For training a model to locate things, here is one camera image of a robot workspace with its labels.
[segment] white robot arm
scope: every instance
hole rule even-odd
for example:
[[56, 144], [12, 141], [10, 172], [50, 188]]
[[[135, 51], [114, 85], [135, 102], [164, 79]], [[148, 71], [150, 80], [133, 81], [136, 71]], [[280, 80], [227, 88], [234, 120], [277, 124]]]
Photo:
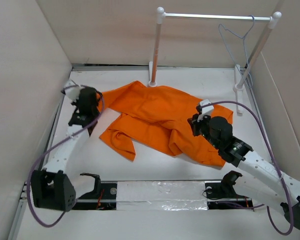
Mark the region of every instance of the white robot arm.
[[67, 129], [67, 136], [71, 139], [57, 149], [42, 170], [32, 173], [31, 186], [33, 202], [37, 208], [68, 212], [82, 195], [90, 193], [98, 197], [101, 194], [99, 175], [82, 173], [70, 180], [67, 166], [75, 160], [98, 122], [100, 112], [97, 107], [102, 93], [93, 87], [77, 85], [65, 87], [63, 93], [76, 106]]
[[221, 183], [209, 187], [207, 197], [219, 199], [228, 194], [248, 196], [259, 203], [282, 214], [291, 222], [287, 194], [281, 178], [284, 179], [291, 200], [293, 226], [300, 230], [300, 181], [281, 171], [279, 177], [275, 166], [264, 160], [251, 146], [233, 136], [232, 125], [221, 116], [211, 117], [214, 103], [202, 101], [197, 106], [198, 113], [188, 119], [194, 136], [203, 136], [223, 160], [253, 177], [236, 171], [227, 173]]

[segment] white table surface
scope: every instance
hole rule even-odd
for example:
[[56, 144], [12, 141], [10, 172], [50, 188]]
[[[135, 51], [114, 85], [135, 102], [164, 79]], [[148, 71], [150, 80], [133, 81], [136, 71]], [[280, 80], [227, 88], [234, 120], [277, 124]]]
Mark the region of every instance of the white table surface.
[[[72, 72], [70, 79], [78, 84], [89, 85], [104, 92], [139, 80], [147, 85], [147, 70], [113, 70]], [[170, 86], [211, 102], [232, 100], [235, 93], [234, 70], [231, 68], [160, 68], [157, 71], [158, 85]], [[254, 108], [247, 92], [244, 104]], [[253, 117], [244, 112], [236, 114], [236, 106], [224, 104], [234, 111], [233, 134], [244, 140], [266, 160], [270, 159], [260, 130]], [[57, 123], [53, 144], [65, 136], [73, 106], [65, 99]], [[223, 168], [200, 165], [184, 154], [167, 156], [138, 142], [133, 142], [136, 151], [131, 162], [99, 139], [111, 122], [120, 114], [107, 109], [99, 120], [88, 142], [82, 148], [70, 175], [82, 172], [99, 174], [102, 181], [158, 181], [158, 180], [211, 180], [222, 179], [231, 164]], [[36, 209], [48, 223], [57, 218], [59, 212]], [[273, 211], [274, 221], [282, 231], [289, 225]], [[18, 240], [46, 239], [129, 239], [129, 240], [175, 240], [175, 239], [283, 239], [272, 228], [265, 209], [250, 210], [201, 210], [201, 211], [79, 211], [67, 213], [54, 228], [38, 225], [27, 207], [18, 233]], [[300, 231], [284, 239], [300, 240]]]

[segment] orange cloth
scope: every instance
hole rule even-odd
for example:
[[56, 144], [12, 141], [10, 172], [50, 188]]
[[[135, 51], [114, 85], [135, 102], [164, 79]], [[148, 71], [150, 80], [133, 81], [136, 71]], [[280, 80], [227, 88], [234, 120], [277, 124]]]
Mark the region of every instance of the orange cloth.
[[[225, 164], [203, 137], [192, 135], [187, 122], [197, 113], [201, 99], [168, 86], [146, 87], [139, 81], [104, 92], [103, 97], [105, 109], [121, 115], [100, 139], [127, 159], [135, 159], [135, 139], [170, 156], [185, 153], [200, 164]], [[211, 116], [222, 116], [232, 124], [233, 112], [223, 106], [215, 105]]]

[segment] purple cable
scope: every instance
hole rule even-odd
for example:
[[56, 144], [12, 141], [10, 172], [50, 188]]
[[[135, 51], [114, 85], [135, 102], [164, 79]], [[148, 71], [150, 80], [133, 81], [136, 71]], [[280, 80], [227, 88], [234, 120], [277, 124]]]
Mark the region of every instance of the purple cable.
[[240, 204], [236, 203], [236, 202], [232, 202], [232, 201], [216, 201], [216, 204], [227, 204], [227, 205], [233, 205], [231, 207], [235, 208], [235, 209], [257, 209], [257, 208], [261, 208], [264, 206], [264, 204], [260, 204], [257, 206], [249, 206], [249, 207], [244, 207], [241, 206]]
[[261, 122], [259, 121], [258, 117], [254, 114], [254, 112], [248, 108], [247, 106], [243, 105], [242, 103], [239, 103], [239, 102], [236, 102], [236, 101], [229, 101], [229, 100], [226, 100], [226, 101], [217, 101], [217, 102], [213, 102], [213, 103], [209, 103], [207, 105], [204, 105], [201, 107], [201, 109], [205, 108], [205, 107], [209, 107], [209, 106], [213, 106], [213, 105], [217, 105], [217, 104], [236, 104], [236, 105], [239, 105], [241, 107], [243, 107], [244, 109], [246, 109], [249, 113], [251, 113], [251, 115], [253, 116], [253, 118], [255, 119], [256, 123], [258, 124], [259, 126], [259, 129], [261, 131], [261, 134], [262, 134], [262, 137], [264, 139], [264, 142], [265, 142], [265, 145], [266, 145], [266, 148], [268, 149], [269, 151], [269, 154], [270, 154], [270, 157], [271, 157], [271, 160], [273, 162], [273, 165], [274, 165], [274, 168], [276, 170], [276, 172], [278, 173], [278, 176], [280, 178], [280, 181], [282, 183], [282, 187], [283, 187], [283, 190], [284, 190], [284, 193], [285, 193], [285, 196], [286, 196], [286, 200], [288, 202], [288, 208], [289, 208], [289, 214], [290, 214], [290, 227], [289, 227], [289, 230], [287, 232], [282, 232], [280, 231], [272, 217], [271, 217], [271, 214], [270, 214], [270, 208], [268, 206], [266, 206], [266, 210], [267, 210], [267, 213], [268, 213], [268, 216], [269, 216], [269, 220], [272, 224], [272, 226], [274, 227], [274, 229], [281, 235], [284, 235], [284, 236], [288, 236], [292, 230], [294, 229], [294, 213], [293, 213], [293, 209], [292, 209], [292, 203], [291, 203], [291, 198], [290, 198], [290, 195], [289, 195], [289, 191], [288, 191], [288, 188], [287, 188], [287, 185], [286, 185], [286, 182], [282, 177], [282, 173], [281, 173], [281, 170], [280, 170], [280, 167], [279, 167], [279, 164], [271, 150], [271, 147], [270, 147], [270, 144], [268, 143], [267, 141], [267, 137], [266, 137], [266, 133], [262, 127], [262, 124]]
[[[65, 87], [63, 90], [69, 89], [69, 88], [73, 88], [73, 87], [78, 87], [77, 85], [72, 85], [72, 86], [68, 86]], [[47, 151], [45, 151], [40, 157], [38, 157], [35, 162], [33, 163], [29, 174], [28, 174], [28, 178], [26, 180], [26, 196], [27, 196], [27, 202], [28, 202], [28, 206], [29, 206], [29, 210], [33, 216], [33, 218], [43, 227], [45, 228], [51, 228], [53, 226], [55, 226], [61, 219], [62, 217], [65, 215], [65, 211], [60, 215], [60, 217], [52, 224], [46, 224], [45, 222], [43, 222], [38, 215], [36, 214], [35, 210], [34, 210], [34, 206], [32, 205], [31, 202], [31, 197], [30, 197], [30, 186], [31, 186], [31, 176], [36, 168], [36, 166], [40, 163], [40, 161], [47, 155], [49, 154], [52, 150], [56, 149], [57, 147], [59, 147], [60, 145], [64, 144], [66, 141], [68, 141], [69, 139], [71, 139], [73, 136], [76, 136], [80, 133], [82, 133], [84, 130], [92, 127], [93, 125], [95, 125], [98, 121], [98, 119], [100, 118], [101, 114], [104, 112], [105, 109], [105, 101], [104, 101], [104, 97], [102, 96], [102, 93], [100, 94], [100, 98], [102, 101], [102, 110], [100, 112], [100, 114], [87, 126], [85, 126], [84, 128], [80, 129], [79, 131], [76, 131], [74, 134], [72, 134], [71, 136], [66, 137], [65, 139], [63, 139], [62, 141], [58, 142], [56, 145], [52, 146], [51, 148], [49, 148]]]

